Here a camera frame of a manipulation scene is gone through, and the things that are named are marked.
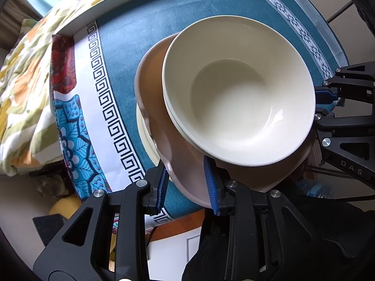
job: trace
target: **blue gripper pad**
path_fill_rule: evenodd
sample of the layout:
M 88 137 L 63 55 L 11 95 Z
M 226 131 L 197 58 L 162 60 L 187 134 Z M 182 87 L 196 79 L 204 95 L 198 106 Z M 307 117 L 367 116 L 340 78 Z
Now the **blue gripper pad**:
M 166 168 L 163 166 L 163 173 L 159 181 L 159 185 L 157 187 L 157 203 L 156 203 L 156 209 L 158 212 L 161 211 L 161 209 L 164 207 L 165 202 L 165 196 L 166 196 L 166 190 L 168 187 L 168 181 L 169 181 L 169 174 L 166 170 Z
M 330 91 L 319 90 L 315 91 L 315 101 L 316 104 L 331 104 L 334 101 L 338 100 L 336 94 L 332 94 Z
M 208 156 L 203 158 L 204 175 L 206 178 L 207 189 L 209 191 L 211 208 L 215 215 L 219 215 L 218 190 L 216 188 L 215 179 L 212 172 L 212 165 Z

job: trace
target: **white bowl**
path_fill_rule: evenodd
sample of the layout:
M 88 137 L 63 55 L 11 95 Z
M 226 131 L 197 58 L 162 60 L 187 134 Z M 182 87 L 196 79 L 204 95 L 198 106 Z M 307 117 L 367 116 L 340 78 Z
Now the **white bowl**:
M 216 16 L 185 28 L 162 68 L 177 130 L 211 157 L 239 166 L 276 163 L 307 137 L 315 92 L 297 50 L 267 25 Z

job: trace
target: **yellow object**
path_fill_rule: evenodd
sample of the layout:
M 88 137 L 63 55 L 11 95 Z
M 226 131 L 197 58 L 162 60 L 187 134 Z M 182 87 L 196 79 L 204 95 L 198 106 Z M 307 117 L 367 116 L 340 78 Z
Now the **yellow object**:
M 76 194 L 58 200 L 55 205 L 49 210 L 49 214 L 61 214 L 64 218 L 70 217 L 82 205 L 82 201 Z
M 108 270 L 110 270 L 112 272 L 115 271 L 115 261 L 114 260 L 109 260 Z

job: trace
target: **curtain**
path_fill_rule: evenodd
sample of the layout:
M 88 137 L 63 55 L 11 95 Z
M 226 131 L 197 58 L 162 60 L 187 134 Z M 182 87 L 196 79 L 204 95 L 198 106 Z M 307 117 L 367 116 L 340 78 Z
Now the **curtain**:
M 22 20 L 42 16 L 26 0 L 8 0 L 0 13 L 0 48 L 9 51 L 17 42 Z

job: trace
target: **white border pattern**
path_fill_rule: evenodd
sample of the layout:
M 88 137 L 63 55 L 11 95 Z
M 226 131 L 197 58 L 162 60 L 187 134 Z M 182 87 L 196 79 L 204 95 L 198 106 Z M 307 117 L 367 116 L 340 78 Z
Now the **white border pattern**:
M 302 43 L 310 53 L 316 66 L 318 67 L 324 80 L 331 78 L 333 72 L 329 67 L 329 64 L 321 52 L 320 48 L 311 37 L 310 33 L 305 29 L 301 22 L 293 15 L 293 13 L 284 5 L 280 0 L 266 0 L 289 24 L 289 26 L 295 31 Z
M 134 150 L 129 134 L 120 117 L 119 109 L 117 108 L 115 97 L 108 80 L 96 21 L 87 25 L 87 36 L 92 75 L 102 108 L 103 118 L 107 124 L 109 134 L 113 138 L 113 145 L 120 156 L 121 164 L 129 174 L 130 181 L 134 182 L 143 179 L 145 170 Z
M 339 67 L 345 67 L 348 65 L 348 60 L 341 47 L 339 41 L 334 35 L 329 24 L 319 13 L 319 11 L 314 7 L 310 0 L 294 0 L 298 6 L 303 10 L 306 16 L 314 24 L 324 41 L 327 43 L 333 57 L 335 58 Z
M 146 228 L 155 227 L 167 222 L 173 221 L 174 219 L 168 214 L 165 208 L 161 209 L 161 212 L 158 215 L 145 215 L 144 216 Z

